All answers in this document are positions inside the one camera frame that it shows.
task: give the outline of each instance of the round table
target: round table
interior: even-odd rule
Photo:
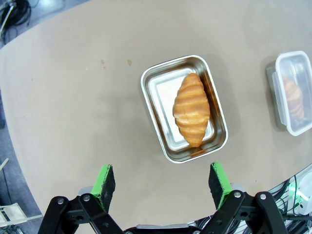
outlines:
[[[312,131],[278,129],[265,67],[287,51],[312,58],[311,8],[290,0],[93,0],[8,43],[0,51],[2,99],[41,211],[54,196],[73,199],[112,164],[110,215],[122,229],[184,223],[215,211],[213,161],[251,195],[310,165]],[[229,138],[213,154],[174,164],[139,82],[148,67],[190,54],[209,65]]]

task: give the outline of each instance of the croissant in plastic container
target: croissant in plastic container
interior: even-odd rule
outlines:
[[[210,108],[204,86],[195,73],[183,81],[173,107],[180,133],[192,147],[201,145],[210,118]]]
[[[299,86],[289,78],[283,78],[289,115],[292,119],[303,120],[303,96]]]

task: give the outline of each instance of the screw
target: screw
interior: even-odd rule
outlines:
[[[84,200],[84,201],[89,201],[89,200],[90,200],[90,196],[89,196],[89,195],[84,196],[84,197],[83,197],[83,200]]]
[[[266,198],[267,198],[267,196],[265,196],[265,194],[261,194],[261,195],[260,195],[260,199],[261,199],[261,200],[265,200]]]
[[[58,205],[61,205],[61,204],[63,204],[64,203],[64,199],[63,198],[59,198],[58,199]]]
[[[234,197],[239,198],[241,196],[240,192],[235,192]]]

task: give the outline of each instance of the clear plastic container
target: clear plastic container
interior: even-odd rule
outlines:
[[[293,136],[312,127],[312,69],[303,51],[280,54],[267,68],[281,124]]]

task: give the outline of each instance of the plastic container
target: plastic container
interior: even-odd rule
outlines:
[[[312,69],[303,51],[283,53],[266,69],[278,126],[298,136],[312,127]]]

